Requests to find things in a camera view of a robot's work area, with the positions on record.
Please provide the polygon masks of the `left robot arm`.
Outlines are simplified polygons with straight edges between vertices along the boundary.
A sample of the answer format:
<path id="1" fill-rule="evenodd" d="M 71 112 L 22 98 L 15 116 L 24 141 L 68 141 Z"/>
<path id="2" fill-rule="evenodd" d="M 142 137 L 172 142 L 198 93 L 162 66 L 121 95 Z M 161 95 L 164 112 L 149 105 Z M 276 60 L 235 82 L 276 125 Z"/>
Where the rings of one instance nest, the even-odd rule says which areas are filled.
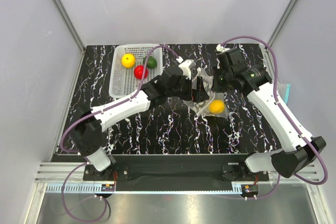
<path id="1" fill-rule="evenodd" d="M 107 180 L 113 175 L 113 162 L 102 148 L 102 133 L 115 123 L 159 106 L 171 97 L 195 103 L 209 99 L 201 77 L 196 78 L 196 87 L 193 88 L 189 70 L 165 70 L 121 99 L 95 109 L 84 109 L 79 119 L 69 127 L 68 135 L 87 164 L 94 166 L 95 174 Z"/>

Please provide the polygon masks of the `clear dotted zip bag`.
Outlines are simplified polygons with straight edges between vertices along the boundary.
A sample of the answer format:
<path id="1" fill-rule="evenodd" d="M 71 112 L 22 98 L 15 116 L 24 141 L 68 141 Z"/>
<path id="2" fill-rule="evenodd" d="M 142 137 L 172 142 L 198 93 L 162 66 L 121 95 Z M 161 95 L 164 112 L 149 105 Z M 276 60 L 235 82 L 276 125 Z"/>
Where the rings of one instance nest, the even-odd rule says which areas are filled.
<path id="1" fill-rule="evenodd" d="M 197 116 L 215 116 L 227 118 L 227 108 L 224 94 L 212 90 L 213 76 L 209 76 L 204 69 L 198 68 L 192 80 L 192 99 L 184 103 L 192 109 Z"/>

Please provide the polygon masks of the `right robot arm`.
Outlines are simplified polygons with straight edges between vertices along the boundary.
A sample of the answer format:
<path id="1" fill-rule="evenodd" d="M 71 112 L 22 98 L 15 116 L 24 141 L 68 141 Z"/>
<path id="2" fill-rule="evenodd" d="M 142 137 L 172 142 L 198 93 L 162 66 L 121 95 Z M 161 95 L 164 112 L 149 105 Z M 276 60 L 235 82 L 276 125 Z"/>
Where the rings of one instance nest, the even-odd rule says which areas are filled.
<path id="1" fill-rule="evenodd" d="M 263 64 L 248 66 L 237 49 L 219 47 L 218 66 L 213 67 L 212 91 L 236 90 L 245 96 L 264 116 L 280 141 L 279 150 L 251 154 L 238 167 L 239 176 L 250 180 L 257 172 L 277 172 L 289 178 L 311 164 L 326 146 L 321 136 L 314 137 L 294 117 L 274 90 L 275 84 Z"/>

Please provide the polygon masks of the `red apple fruit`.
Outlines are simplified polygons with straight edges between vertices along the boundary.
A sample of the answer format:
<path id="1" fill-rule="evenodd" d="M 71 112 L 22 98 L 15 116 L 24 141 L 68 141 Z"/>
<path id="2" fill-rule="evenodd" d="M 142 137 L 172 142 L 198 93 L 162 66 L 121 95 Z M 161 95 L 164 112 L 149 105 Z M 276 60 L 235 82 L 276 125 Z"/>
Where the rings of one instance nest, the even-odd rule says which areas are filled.
<path id="1" fill-rule="evenodd" d="M 135 78 L 141 80 L 142 77 L 146 78 L 148 76 L 148 70 L 144 65 L 136 66 L 133 72 Z"/>

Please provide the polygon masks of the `yellow lemon fruit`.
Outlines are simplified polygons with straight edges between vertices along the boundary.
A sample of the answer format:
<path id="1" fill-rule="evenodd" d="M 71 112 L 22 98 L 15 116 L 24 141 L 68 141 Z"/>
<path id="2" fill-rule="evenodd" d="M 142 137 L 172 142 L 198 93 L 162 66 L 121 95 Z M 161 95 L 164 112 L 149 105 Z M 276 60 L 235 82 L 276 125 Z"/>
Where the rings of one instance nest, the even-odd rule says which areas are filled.
<path id="1" fill-rule="evenodd" d="M 208 110 L 212 114 L 221 114 L 225 111 L 225 103 L 222 100 L 213 100 L 208 105 Z"/>

